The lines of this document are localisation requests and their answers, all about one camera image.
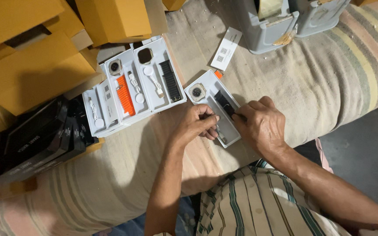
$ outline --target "dark floor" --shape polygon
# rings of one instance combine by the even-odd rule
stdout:
[[[378,202],[378,109],[320,140],[333,172]]]

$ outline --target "orange tag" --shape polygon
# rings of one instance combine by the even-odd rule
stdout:
[[[221,79],[224,76],[219,70],[215,71],[214,74],[218,77],[218,79]]]

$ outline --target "white card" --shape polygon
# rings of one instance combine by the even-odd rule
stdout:
[[[116,109],[115,105],[115,98],[113,96],[117,96],[117,94],[113,94],[116,91],[112,91],[109,80],[104,80],[101,84],[101,89],[103,90],[103,98],[106,103],[106,107],[102,109],[107,109],[107,115],[108,117],[105,117],[106,124],[109,125],[113,123],[115,120],[119,119],[118,117],[118,110]]]
[[[230,63],[231,57],[239,44],[242,33],[234,28],[229,27],[226,35],[221,41],[220,47],[211,63],[212,67],[225,71]]]

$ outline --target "man's right hand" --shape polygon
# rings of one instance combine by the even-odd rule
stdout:
[[[285,116],[275,108],[270,97],[250,101],[237,109],[232,118],[243,140],[265,158],[288,147],[284,140]]]

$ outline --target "white charging cable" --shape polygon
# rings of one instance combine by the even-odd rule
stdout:
[[[134,74],[132,72],[128,71],[128,76],[129,76],[129,80],[131,81],[132,86],[134,86],[136,93],[137,93],[136,96],[135,96],[136,102],[137,103],[144,103],[144,101],[145,101],[144,94],[141,94],[141,88],[139,88],[138,81],[135,79]]]
[[[154,75],[154,68],[152,66],[147,66],[144,68],[144,74],[149,77],[151,79],[151,81],[154,83],[155,85],[155,92],[157,93],[158,97],[159,98],[163,98],[164,97],[164,93],[161,89],[161,84],[158,83],[157,79],[153,77]]]
[[[91,110],[93,112],[93,118],[94,118],[94,125],[97,127],[97,128],[103,128],[105,126],[105,121],[102,119],[102,118],[99,118],[97,116],[97,107],[96,105],[93,103],[93,101],[91,100],[91,98],[89,97],[88,98],[88,101],[90,103],[90,107],[91,107]]]

